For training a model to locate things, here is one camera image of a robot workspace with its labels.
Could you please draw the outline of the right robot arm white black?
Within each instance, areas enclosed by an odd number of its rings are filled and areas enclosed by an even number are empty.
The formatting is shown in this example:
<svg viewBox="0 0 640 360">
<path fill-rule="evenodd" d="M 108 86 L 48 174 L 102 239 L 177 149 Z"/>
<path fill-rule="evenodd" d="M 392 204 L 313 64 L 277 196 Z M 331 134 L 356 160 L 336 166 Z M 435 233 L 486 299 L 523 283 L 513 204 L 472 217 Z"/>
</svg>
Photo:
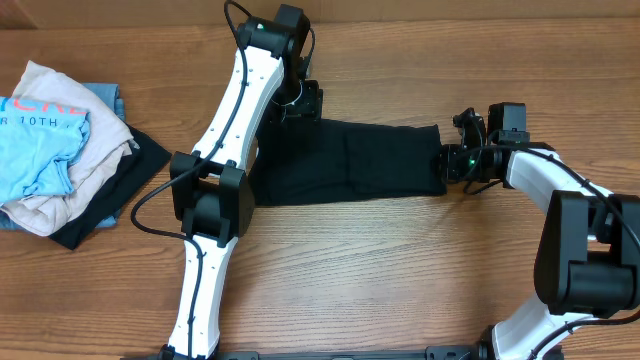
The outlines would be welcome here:
<svg viewBox="0 0 640 360">
<path fill-rule="evenodd" d="M 639 199 L 592 183 L 554 148 L 533 142 L 522 103 L 452 118 L 458 145 L 442 148 L 446 184 L 525 193 L 546 219 L 534 263 L 534 295 L 475 345 L 430 346 L 428 359 L 561 359 L 561 342 L 586 326 L 639 319 Z"/>
</svg>

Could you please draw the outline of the black t-shirt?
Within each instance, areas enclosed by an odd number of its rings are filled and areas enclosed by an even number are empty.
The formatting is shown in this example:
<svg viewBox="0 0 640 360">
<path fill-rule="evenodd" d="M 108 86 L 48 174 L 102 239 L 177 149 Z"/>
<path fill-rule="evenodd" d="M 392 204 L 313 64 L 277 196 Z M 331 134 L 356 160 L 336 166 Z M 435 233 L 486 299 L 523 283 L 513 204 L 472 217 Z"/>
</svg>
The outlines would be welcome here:
<svg viewBox="0 0 640 360">
<path fill-rule="evenodd" d="M 258 206 L 441 196 L 437 126 L 336 120 L 267 123 L 257 133 L 249 182 Z"/>
</svg>

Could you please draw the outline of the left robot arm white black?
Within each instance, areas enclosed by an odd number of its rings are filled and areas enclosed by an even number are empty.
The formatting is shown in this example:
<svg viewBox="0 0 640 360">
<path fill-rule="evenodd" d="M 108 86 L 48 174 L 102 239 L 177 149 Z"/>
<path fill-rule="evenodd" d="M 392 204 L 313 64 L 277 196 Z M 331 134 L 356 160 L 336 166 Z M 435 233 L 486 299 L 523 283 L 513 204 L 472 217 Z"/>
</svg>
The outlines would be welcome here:
<svg viewBox="0 0 640 360">
<path fill-rule="evenodd" d="M 248 172 L 260 125 L 321 117 L 323 92 L 309 77 L 311 58 L 301 54 L 315 34 L 300 9 L 283 6 L 272 21 L 250 17 L 237 35 L 234 73 L 208 132 L 170 163 L 186 261 L 162 359 L 212 359 L 217 352 L 228 265 L 255 206 Z"/>
</svg>

